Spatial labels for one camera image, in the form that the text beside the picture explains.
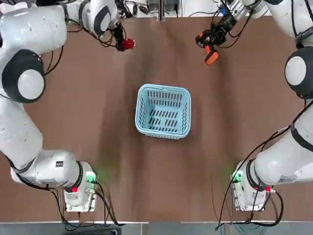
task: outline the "plastic basket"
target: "plastic basket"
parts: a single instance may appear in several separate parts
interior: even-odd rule
[[[185,88],[143,85],[138,92],[135,124],[146,136],[181,139],[191,126],[191,96]]]

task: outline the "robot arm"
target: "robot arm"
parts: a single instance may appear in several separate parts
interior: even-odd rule
[[[68,211],[92,211],[95,174],[65,150],[43,150],[43,137],[22,103],[37,101],[45,90],[40,55],[64,45],[67,23],[78,22],[96,38],[109,28],[120,51],[132,48],[124,39],[114,0],[76,0],[47,7],[6,9],[0,23],[0,150],[18,183],[64,188]]]
[[[226,34],[246,12],[263,11],[266,7],[278,26],[295,38],[298,48],[286,62],[285,77],[296,94],[312,102],[313,97],[313,2],[308,0],[233,0],[223,4],[224,16],[196,38],[206,48],[206,63],[218,58],[216,47],[226,41]],[[265,202],[266,186],[313,180],[313,107],[309,103],[290,130],[256,159],[239,163],[236,169],[234,203],[236,210],[258,211]]]

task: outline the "floor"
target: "floor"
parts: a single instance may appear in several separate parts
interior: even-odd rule
[[[253,227],[242,227],[245,233],[239,233],[234,225],[229,225],[229,231],[215,231],[217,223],[179,223],[179,222],[155,222],[150,224],[132,224],[121,228],[120,235],[306,235],[313,229],[310,222],[281,222],[274,228],[251,230]],[[94,229],[77,230],[76,233],[86,234]],[[64,235],[67,234],[64,226],[59,223],[42,224],[0,224],[1,235]]]

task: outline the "brown table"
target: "brown table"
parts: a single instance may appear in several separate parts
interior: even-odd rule
[[[284,79],[293,40],[271,18],[251,21],[238,43],[220,49],[218,62],[208,67],[194,37],[210,21],[128,20],[124,27],[137,47],[124,53],[84,32],[69,34],[43,98],[25,106],[44,148],[72,151],[107,182],[119,221],[217,221],[214,208],[219,214],[235,165],[303,107]],[[185,139],[136,130],[137,92],[145,83],[190,92],[192,127]],[[14,183],[4,158],[0,165],[1,222],[60,220],[50,193]],[[284,220],[313,221],[311,183],[276,188],[285,200]],[[96,209],[88,220],[103,220],[100,200]],[[247,216],[235,213],[234,219]],[[272,205],[255,219],[274,220]],[[230,220],[226,207],[223,220]]]

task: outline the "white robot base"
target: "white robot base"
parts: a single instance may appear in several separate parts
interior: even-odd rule
[[[246,164],[244,164],[241,169],[238,170],[237,175],[234,177],[233,183],[231,184],[231,191],[233,195],[233,201],[235,205],[236,211],[259,211],[265,202],[266,199],[266,192],[265,190],[262,192],[257,192],[255,188],[252,188],[249,184],[247,177],[246,177]]]
[[[83,167],[83,176],[76,192],[64,191],[67,212],[94,212],[96,206],[96,174],[86,162],[80,162]]]

